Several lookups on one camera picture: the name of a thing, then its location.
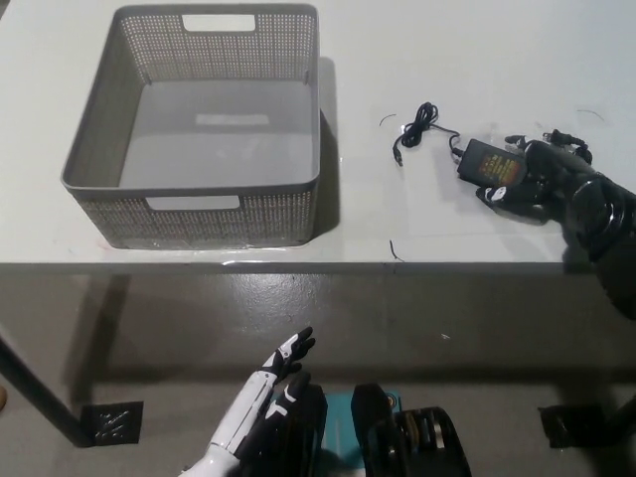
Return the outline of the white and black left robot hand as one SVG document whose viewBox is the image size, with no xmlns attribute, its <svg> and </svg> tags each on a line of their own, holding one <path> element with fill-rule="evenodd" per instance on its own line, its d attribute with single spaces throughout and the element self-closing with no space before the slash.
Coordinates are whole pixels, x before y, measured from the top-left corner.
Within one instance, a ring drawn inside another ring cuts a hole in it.
<svg viewBox="0 0 636 477">
<path fill-rule="evenodd" d="M 238 476 L 290 419 L 311 376 L 301 360 L 315 345 L 308 326 L 284 341 L 246 380 L 214 431 L 203 456 L 183 476 Z"/>
</svg>

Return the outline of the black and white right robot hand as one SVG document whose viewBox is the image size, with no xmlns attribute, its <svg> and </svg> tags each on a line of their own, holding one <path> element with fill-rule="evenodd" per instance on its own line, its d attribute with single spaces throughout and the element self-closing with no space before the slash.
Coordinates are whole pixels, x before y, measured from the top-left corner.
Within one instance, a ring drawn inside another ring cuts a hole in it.
<svg viewBox="0 0 636 477">
<path fill-rule="evenodd" d="M 515 185 L 480 187 L 476 197 L 495 213 L 520 217 L 540 224 L 546 222 L 552 203 L 563 198 L 561 188 L 577 173 L 591 171 L 592 153 L 581 138 L 557 129 L 540 139 L 524 135 L 508 136 L 506 143 L 521 153 L 525 174 Z"/>
</svg>

